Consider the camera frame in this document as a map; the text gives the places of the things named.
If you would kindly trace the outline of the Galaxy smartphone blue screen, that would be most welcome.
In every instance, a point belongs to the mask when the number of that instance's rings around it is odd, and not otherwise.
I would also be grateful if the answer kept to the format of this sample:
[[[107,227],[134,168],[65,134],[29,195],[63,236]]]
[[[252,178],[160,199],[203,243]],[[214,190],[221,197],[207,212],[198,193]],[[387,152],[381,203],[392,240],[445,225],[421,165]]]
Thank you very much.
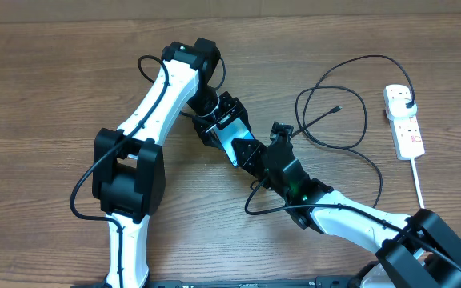
[[[232,146],[232,141],[237,139],[254,139],[251,131],[246,127],[245,123],[240,119],[235,119],[231,124],[220,130],[218,127],[214,129],[222,148],[233,166],[238,166],[238,159],[235,150]]]

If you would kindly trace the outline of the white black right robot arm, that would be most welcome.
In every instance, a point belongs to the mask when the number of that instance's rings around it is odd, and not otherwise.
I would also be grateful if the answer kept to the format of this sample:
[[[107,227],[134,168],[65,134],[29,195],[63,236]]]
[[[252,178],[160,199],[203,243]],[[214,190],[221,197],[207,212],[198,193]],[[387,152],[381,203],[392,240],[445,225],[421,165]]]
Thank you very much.
[[[377,258],[358,286],[461,287],[461,238],[436,213],[391,214],[346,198],[311,178],[294,156],[293,128],[275,123],[271,144],[235,139],[239,165],[282,199],[301,228],[344,238]]]

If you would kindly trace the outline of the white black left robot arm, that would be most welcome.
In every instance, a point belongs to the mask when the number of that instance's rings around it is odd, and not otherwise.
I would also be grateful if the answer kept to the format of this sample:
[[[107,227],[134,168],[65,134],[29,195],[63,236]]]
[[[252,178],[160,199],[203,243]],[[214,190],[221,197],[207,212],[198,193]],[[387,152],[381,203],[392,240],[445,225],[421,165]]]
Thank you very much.
[[[224,151],[233,166],[239,164],[234,142],[253,138],[239,101],[208,84],[223,62],[215,42],[172,42],[156,61],[159,72],[145,98],[117,130],[98,132],[94,163],[73,189],[77,193],[90,178],[104,213],[99,219],[109,225],[110,269],[101,287],[146,285],[148,224],[166,188],[163,145],[184,106],[194,111],[202,142]]]

